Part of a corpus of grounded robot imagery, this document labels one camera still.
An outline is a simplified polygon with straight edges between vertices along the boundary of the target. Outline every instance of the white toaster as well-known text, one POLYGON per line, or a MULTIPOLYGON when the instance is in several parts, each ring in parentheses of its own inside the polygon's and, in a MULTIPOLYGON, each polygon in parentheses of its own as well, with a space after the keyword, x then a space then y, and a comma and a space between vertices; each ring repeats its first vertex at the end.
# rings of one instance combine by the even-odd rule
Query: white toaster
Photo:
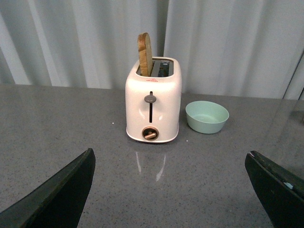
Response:
POLYGON ((181 68, 176 59, 153 57, 150 77, 141 76, 139 61, 125 83, 127 134, 135 140, 165 143, 179 131, 181 68))

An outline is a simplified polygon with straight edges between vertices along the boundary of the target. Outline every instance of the bread crust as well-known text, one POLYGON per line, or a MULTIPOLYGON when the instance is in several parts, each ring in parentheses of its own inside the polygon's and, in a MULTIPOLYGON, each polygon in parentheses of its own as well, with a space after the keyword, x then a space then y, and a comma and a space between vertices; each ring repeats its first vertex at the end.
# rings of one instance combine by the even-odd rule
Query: bread crust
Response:
POLYGON ((142 76, 150 77, 152 72, 152 50, 150 36, 147 32, 138 35, 139 65, 142 76))

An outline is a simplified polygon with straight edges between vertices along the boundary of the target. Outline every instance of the white curtain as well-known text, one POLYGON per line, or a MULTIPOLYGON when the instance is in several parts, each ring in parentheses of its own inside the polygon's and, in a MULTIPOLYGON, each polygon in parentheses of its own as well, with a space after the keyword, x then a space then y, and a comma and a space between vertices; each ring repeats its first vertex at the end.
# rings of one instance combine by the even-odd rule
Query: white curtain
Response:
POLYGON ((304 99, 304 1, 3 0, 0 83, 124 89, 148 32, 183 92, 304 99))

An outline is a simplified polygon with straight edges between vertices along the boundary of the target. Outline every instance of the mint green bowl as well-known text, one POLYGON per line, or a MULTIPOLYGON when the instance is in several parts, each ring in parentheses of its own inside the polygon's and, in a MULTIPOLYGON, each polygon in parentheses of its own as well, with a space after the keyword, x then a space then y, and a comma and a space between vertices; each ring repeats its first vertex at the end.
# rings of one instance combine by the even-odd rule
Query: mint green bowl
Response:
POLYGON ((229 118, 229 112, 223 106, 209 101, 194 101, 186 106, 189 126, 204 134, 219 132, 229 118))

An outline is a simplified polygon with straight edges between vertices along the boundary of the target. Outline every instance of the gray speckled countertop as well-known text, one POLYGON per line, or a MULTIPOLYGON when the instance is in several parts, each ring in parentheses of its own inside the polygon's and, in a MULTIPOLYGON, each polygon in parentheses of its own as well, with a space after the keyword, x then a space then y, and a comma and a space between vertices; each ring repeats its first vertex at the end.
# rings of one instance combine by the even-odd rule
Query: gray speckled countertop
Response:
POLYGON ((303 117, 303 101, 183 94, 178 137, 145 144, 125 132, 124 91, 0 85, 0 211, 91 147, 80 228, 270 228, 245 157, 259 151, 304 178, 303 117), (228 109, 219 133, 188 127, 195 100, 228 109))

